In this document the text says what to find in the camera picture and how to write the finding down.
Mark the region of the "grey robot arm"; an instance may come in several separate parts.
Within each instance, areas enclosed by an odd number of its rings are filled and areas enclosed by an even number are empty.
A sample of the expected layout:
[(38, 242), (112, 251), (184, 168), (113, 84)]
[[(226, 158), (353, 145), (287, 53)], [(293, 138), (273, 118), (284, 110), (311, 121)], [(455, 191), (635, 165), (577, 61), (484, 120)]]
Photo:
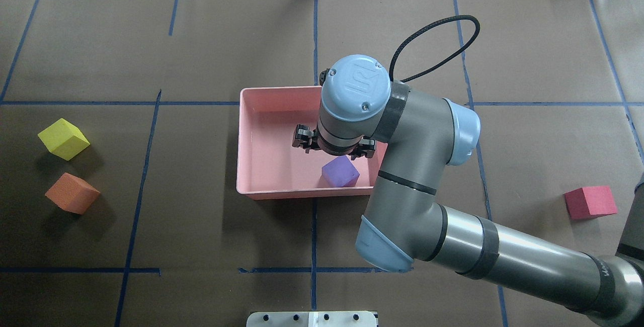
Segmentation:
[(405, 273), (415, 260), (488, 281), (586, 315), (602, 326), (642, 326), (642, 181), (614, 256), (598, 258), (465, 214), (435, 201), (444, 169), (464, 164), (480, 137), (477, 113), (393, 78), (366, 55), (320, 73), (316, 127), (297, 125), (292, 145), (306, 152), (373, 157), (382, 164), (356, 239), (362, 258)]

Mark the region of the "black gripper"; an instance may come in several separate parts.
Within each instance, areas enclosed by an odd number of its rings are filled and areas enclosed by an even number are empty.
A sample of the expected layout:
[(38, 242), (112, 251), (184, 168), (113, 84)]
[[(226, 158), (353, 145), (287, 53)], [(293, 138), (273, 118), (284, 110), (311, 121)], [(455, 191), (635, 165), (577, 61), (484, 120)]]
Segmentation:
[(324, 137), (318, 136), (317, 130), (311, 130), (304, 124), (297, 124), (292, 137), (292, 147), (302, 148), (306, 153), (319, 148), (333, 156), (350, 155), (351, 160), (361, 157), (372, 159), (377, 151), (377, 141), (371, 138), (361, 138), (357, 144), (338, 146), (331, 144)]

